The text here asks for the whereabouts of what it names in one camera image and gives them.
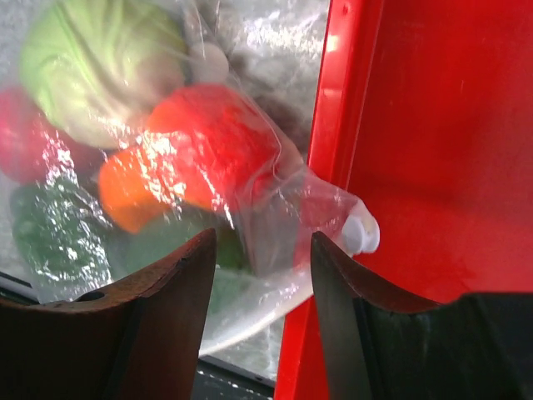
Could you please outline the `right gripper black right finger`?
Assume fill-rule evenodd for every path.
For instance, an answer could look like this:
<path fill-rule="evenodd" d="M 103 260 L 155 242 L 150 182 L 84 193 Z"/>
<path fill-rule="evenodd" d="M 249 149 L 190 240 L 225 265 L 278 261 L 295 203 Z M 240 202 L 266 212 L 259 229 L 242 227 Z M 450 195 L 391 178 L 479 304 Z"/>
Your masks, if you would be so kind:
<path fill-rule="evenodd" d="M 532 296 L 440 304 L 311 238 L 311 280 L 333 399 L 529 399 Z"/>

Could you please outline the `clear zip top bag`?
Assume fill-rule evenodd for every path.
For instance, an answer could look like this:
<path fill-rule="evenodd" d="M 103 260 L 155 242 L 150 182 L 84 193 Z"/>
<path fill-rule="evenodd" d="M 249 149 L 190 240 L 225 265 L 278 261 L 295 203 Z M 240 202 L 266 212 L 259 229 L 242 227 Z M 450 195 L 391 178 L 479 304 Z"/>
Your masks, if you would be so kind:
<path fill-rule="evenodd" d="M 1 4 L 1 270 L 38 303 L 133 275 L 213 229 L 200 354 L 305 302 L 311 236 L 380 228 L 320 179 L 233 71 L 193 1 Z"/>

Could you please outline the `green bell pepper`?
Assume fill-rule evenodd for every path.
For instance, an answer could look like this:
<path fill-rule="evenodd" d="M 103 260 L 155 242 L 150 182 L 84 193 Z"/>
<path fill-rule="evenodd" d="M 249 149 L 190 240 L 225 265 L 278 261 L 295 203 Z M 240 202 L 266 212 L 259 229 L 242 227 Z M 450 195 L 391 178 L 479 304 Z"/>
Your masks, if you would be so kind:
<path fill-rule="evenodd" d="M 112 225 L 77 180 L 55 177 L 10 197 L 12 235 L 42 303 L 74 299 L 112 281 Z"/>

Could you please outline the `green lime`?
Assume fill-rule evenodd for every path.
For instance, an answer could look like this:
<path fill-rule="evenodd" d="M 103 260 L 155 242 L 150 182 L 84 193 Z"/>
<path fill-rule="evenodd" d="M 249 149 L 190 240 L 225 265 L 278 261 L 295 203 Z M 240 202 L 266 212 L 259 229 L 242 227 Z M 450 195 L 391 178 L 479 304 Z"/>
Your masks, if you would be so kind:
<path fill-rule="evenodd" d="M 125 271 L 134 273 L 172 253 L 198 233 L 214 228 L 217 234 L 216 271 L 208 314 L 215 315 L 233 304 L 252 282 L 252 271 L 241 240 L 227 223 L 192 214 L 168 213 L 149 222 L 127 245 Z"/>

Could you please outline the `red apple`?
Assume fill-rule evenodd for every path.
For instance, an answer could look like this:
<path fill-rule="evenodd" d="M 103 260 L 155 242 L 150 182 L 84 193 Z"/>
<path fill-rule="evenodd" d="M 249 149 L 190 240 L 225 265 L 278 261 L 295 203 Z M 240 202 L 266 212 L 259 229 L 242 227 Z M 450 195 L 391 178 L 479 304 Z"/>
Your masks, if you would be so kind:
<path fill-rule="evenodd" d="M 54 127 L 20 87 L 1 91 L 1 171 L 19 183 L 42 181 L 52 171 L 92 171 L 101 151 Z"/>

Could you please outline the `light green apple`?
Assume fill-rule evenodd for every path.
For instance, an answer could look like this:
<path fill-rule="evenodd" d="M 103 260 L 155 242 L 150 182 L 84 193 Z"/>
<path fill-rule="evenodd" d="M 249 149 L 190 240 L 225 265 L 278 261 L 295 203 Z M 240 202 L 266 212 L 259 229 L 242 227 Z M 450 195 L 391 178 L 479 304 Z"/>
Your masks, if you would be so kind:
<path fill-rule="evenodd" d="M 55 1 L 22 43 L 19 80 L 74 141 L 113 149 L 186 81 L 177 16 L 149 1 Z"/>

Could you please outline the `red tomato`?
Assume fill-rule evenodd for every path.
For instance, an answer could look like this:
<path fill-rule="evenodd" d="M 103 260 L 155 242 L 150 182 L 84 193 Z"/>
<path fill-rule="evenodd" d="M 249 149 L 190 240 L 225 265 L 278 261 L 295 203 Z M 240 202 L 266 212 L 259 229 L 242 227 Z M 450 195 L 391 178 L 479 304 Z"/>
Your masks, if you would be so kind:
<path fill-rule="evenodd" d="M 261 194 L 281 153 L 264 115 L 222 84 L 183 87 L 161 101 L 147 120 L 144 148 L 187 185 L 184 201 L 217 212 Z"/>

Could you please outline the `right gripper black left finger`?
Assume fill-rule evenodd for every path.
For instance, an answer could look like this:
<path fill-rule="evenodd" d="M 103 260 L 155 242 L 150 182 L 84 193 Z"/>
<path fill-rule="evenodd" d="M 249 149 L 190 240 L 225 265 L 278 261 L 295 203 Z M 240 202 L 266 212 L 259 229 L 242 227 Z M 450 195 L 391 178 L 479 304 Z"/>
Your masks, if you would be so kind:
<path fill-rule="evenodd" d="M 207 229 L 74 301 L 2 301 L 2 398 L 188 399 L 216 253 Z"/>

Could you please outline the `orange fruit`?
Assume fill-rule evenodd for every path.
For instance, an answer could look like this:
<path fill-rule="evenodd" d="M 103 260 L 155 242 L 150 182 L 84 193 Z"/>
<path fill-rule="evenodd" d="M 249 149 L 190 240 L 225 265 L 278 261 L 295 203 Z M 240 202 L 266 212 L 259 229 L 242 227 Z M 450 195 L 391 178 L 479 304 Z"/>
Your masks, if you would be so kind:
<path fill-rule="evenodd" d="M 111 155 L 97 183 L 103 210 L 128 233 L 140 232 L 187 192 L 187 185 L 170 177 L 142 146 Z"/>

